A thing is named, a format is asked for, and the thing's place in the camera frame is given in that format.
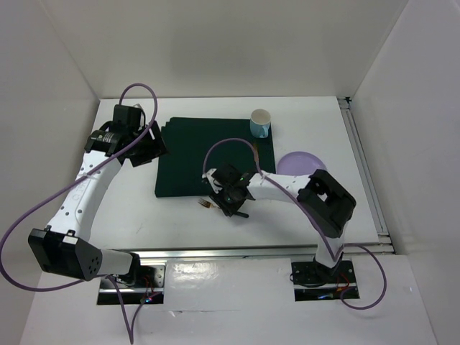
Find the gold fork black handle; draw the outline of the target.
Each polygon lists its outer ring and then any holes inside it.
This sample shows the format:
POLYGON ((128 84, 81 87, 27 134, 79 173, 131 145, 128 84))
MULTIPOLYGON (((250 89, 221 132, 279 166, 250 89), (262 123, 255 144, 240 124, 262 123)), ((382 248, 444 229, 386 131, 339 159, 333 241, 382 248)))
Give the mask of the gold fork black handle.
MULTIPOLYGON (((206 200, 204 200, 202 198, 200 198, 198 200, 198 203, 201 206, 205 207, 205 208, 218 208, 218 209, 220 209, 220 207, 215 206, 210 201, 206 201, 206 200)), ((239 212, 239 211, 233 212, 232 214, 226 214, 226 216, 240 216, 240 217, 246 218, 246 219, 249 217, 249 215, 247 213, 242 213, 242 212, 239 212)))

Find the gold knife black handle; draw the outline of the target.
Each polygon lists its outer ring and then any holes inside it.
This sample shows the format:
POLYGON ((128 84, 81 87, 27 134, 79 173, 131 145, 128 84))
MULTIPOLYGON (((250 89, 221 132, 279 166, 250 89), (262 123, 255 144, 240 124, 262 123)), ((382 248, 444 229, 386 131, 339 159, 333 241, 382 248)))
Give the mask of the gold knife black handle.
POLYGON ((254 150, 254 161, 256 166, 259 166, 259 153, 258 153, 258 146, 257 143, 253 143, 253 150, 254 150))

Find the dark green cloth placemat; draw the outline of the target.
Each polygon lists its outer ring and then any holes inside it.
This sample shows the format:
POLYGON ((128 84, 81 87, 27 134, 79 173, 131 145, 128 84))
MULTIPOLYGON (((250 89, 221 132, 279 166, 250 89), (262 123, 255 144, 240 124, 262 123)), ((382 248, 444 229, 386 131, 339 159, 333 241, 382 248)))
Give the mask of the dark green cloth placemat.
POLYGON ((167 154, 158 161, 155 196, 157 198, 207 196, 211 189, 202 182, 203 166, 209 170, 224 163, 239 172, 255 169, 254 156, 248 146, 235 141, 244 139, 255 146, 259 165, 265 172, 275 172, 272 136, 257 139, 250 132, 248 119, 204 119, 173 117, 161 128, 167 154), (223 139, 206 157, 209 149, 223 139))

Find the lilac plate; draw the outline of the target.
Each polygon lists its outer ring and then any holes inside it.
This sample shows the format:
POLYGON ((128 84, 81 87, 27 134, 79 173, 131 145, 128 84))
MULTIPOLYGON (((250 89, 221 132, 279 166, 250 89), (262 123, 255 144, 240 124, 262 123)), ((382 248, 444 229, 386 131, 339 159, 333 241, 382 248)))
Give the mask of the lilac plate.
POLYGON ((320 158, 304 151, 287 153, 276 167, 278 175, 311 175, 316 170, 327 170, 327 168, 320 158))

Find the light blue mug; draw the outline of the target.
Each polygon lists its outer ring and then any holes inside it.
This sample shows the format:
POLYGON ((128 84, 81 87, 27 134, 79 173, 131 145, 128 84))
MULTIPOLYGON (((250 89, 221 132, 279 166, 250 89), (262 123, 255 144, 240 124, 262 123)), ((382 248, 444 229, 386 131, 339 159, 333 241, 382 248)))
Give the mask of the light blue mug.
POLYGON ((271 115, 267 110, 256 109, 250 116, 250 132, 254 138, 268 138, 271 125, 271 115))

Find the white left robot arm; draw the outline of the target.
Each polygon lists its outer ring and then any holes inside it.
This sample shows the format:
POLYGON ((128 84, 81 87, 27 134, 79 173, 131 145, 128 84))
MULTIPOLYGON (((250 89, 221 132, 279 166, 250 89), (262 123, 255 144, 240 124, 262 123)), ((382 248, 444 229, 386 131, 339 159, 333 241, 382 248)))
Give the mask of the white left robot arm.
POLYGON ((157 124, 147 126, 138 106, 117 104, 112 120, 91 133, 83 162, 57 213, 44 229, 33 229, 29 246, 44 272, 89 281, 116 275, 127 287, 147 273, 133 252, 99 249, 90 244, 91 229, 111 181, 125 160, 132 166, 147 164, 167 152, 157 124))

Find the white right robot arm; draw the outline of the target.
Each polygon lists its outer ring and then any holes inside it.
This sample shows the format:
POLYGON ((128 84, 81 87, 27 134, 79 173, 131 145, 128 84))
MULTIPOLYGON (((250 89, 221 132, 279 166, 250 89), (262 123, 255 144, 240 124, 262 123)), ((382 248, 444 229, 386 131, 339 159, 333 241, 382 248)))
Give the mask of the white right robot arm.
POLYGON ((239 172, 229 164, 202 174, 212 192, 211 200, 225 216, 248 215, 240 208, 246 201, 281 201, 296 205, 318 232, 313 272, 322 282, 339 272, 344 251, 344 231, 357 205, 355 198, 326 170, 310 175, 278 175, 265 171, 239 172))

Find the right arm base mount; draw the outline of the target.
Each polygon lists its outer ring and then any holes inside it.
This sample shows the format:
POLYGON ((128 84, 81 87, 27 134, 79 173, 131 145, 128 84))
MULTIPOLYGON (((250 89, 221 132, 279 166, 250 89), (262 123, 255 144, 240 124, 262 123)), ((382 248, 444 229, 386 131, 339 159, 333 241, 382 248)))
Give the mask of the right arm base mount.
POLYGON ((292 262, 289 279, 296 302, 359 299, 359 289, 351 260, 342 261, 332 276, 321 277, 313 262, 292 262))

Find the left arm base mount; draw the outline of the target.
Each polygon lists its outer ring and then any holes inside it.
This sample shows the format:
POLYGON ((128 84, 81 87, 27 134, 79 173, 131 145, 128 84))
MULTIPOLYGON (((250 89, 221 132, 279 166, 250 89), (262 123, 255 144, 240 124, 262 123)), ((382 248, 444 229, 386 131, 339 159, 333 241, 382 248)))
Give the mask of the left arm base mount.
POLYGON ((125 305, 159 305, 164 302, 166 264, 155 262, 143 267, 135 280, 127 282, 114 275, 114 282, 101 278, 97 305, 120 305, 116 287, 125 305))

